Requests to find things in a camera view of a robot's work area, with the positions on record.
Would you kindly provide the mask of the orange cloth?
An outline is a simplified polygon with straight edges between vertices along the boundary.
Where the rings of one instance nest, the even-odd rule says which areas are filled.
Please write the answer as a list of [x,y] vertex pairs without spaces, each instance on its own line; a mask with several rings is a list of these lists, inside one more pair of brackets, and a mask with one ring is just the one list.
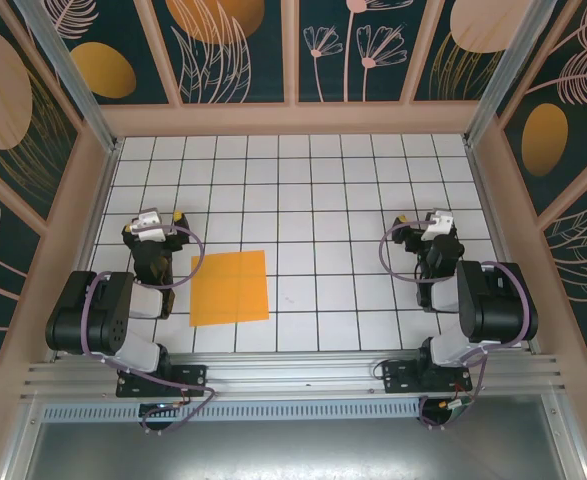
[[268,320],[265,252],[205,255],[190,280],[189,315],[192,327]]

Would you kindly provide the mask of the grey metal sheet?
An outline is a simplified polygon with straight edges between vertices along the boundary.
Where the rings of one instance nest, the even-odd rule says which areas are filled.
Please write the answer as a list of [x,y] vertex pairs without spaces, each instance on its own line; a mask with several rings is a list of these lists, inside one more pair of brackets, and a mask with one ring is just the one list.
[[545,431],[481,437],[413,419],[46,424],[27,480],[565,480]]

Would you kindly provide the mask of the small green circuit board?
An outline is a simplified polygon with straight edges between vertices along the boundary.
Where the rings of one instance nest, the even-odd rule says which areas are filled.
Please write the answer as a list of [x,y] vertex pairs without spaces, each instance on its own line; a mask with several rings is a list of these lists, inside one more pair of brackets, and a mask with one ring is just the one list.
[[463,413],[473,402],[474,399],[472,397],[466,396],[442,401],[439,406],[454,416]]

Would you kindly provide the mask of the aluminium side rail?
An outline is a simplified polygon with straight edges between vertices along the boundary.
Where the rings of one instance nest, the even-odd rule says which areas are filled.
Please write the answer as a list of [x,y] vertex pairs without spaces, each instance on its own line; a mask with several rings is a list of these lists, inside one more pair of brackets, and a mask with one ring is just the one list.
[[499,218],[497,197],[474,148],[466,138],[463,139],[463,143],[496,258],[501,262],[512,261],[512,255]]
[[44,322],[70,273],[90,266],[118,155],[117,149],[104,148],[90,132],[82,133],[74,145],[48,221],[47,259],[52,265]]

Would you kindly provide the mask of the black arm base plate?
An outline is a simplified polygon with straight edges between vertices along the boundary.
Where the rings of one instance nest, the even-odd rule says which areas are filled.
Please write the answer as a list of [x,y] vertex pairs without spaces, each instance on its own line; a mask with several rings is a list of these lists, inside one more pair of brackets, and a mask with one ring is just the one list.
[[382,379],[386,393],[455,393],[456,389],[473,389],[467,369],[422,364],[417,360],[384,362]]
[[[204,365],[173,365],[164,379],[173,383],[206,385],[207,367]],[[131,373],[118,372],[115,390],[117,398],[169,398],[181,397],[178,388],[160,385]]]

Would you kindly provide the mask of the aluminium corner post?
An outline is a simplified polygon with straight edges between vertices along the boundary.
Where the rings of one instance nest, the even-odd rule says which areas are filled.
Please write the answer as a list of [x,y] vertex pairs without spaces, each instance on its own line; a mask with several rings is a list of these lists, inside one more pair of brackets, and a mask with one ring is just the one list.
[[69,50],[50,22],[44,6],[39,0],[14,1],[25,22],[31,27],[47,58],[57,68],[62,82],[67,87],[68,92],[93,130],[99,143],[108,153],[113,153],[116,146],[116,137],[107,125],[94,95],[72,60]]
[[491,75],[474,115],[463,135],[464,145],[473,149],[487,130],[498,107],[518,76],[525,70],[524,65],[536,50],[536,44],[556,11],[561,12],[568,0],[531,0],[523,19],[516,24],[517,29]]

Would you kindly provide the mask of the aluminium mounting rail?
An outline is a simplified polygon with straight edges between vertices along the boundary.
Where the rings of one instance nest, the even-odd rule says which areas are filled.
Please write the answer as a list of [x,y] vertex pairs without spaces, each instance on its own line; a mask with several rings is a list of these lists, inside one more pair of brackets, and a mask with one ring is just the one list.
[[[415,350],[191,353],[173,357],[176,364],[207,367],[207,385],[217,398],[230,400],[306,400],[381,397],[374,378],[382,360],[413,358]],[[63,355],[29,366],[19,389],[23,399],[53,401],[113,400],[117,373],[97,360]],[[551,355],[528,350],[492,353],[482,382],[486,396],[549,394],[565,390],[559,364]]]

